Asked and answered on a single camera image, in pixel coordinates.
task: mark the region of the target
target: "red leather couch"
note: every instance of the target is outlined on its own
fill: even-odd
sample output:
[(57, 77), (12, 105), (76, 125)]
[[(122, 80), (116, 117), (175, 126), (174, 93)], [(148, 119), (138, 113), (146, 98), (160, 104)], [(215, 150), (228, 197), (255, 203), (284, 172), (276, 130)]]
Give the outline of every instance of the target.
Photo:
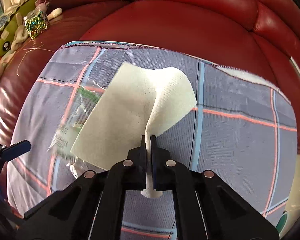
[(29, 90), (61, 45), (107, 40), (171, 49), (269, 80), (292, 103), (300, 154), (300, 78), (289, 62), (300, 67), (300, 10), (292, 0), (49, 1), (63, 14), (25, 42), (0, 80), (0, 143), (10, 144)]

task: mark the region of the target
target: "green plush toy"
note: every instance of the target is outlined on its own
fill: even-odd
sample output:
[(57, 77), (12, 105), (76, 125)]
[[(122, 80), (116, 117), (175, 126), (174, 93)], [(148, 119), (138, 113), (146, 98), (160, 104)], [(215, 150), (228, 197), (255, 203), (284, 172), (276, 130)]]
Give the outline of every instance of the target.
[(18, 28), (16, 13), (20, 13), (22, 18), (35, 9), (36, 0), (27, 0), (19, 6), (15, 13), (10, 16), (10, 19), (4, 26), (0, 28), (0, 57), (11, 49), (11, 44), (14, 39), (14, 34)]

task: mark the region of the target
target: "silver screw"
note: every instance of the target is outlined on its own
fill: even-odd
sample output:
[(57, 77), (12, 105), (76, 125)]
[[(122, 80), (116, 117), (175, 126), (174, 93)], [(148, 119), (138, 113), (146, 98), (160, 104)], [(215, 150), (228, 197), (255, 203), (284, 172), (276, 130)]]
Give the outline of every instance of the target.
[(130, 167), (133, 164), (133, 161), (132, 160), (125, 160), (125, 161), (123, 161), (122, 164), (125, 167)]
[(204, 176), (211, 179), (214, 176), (214, 172), (213, 171), (205, 171)]
[(168, 160), (166, 161), (166, 165), (169, 167), (173, 167), (176, 165), (176, 162), (174, 160)]
[(86, 171), (86, 172), (84, 173), (84, 177), (85, 177), (86, 179), (91, 179), (91, 178), (93, 178), (93, 177), (94, 177), (94, 171)]

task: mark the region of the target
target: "white tissue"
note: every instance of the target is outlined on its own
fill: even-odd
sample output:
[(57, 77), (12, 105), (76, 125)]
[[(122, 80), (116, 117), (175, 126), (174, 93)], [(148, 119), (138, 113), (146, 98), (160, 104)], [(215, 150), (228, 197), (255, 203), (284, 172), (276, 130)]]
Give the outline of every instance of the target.
[(146, 135), (147, 185), (142, 194), (158, 197), (151, 175), (150, 136), (180, 121), (197, 101), (187, 76), (177, 68), (148, 70), (123, 63), (82, 127), (71, 153), (109, 170), (140, 147)]

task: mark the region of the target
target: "green round object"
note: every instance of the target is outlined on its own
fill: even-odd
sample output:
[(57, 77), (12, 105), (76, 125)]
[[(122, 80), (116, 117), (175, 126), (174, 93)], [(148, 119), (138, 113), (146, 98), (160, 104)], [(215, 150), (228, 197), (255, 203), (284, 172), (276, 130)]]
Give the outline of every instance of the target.
[(280, 220), (279, 220), (277, 226), (275, 227), (279, 233), (281, 233), (282, 229), (284, 228), (284, 225), (286, 224), (287, 219), (288, 219), (288, 213), (286, 212), (280, 217)]

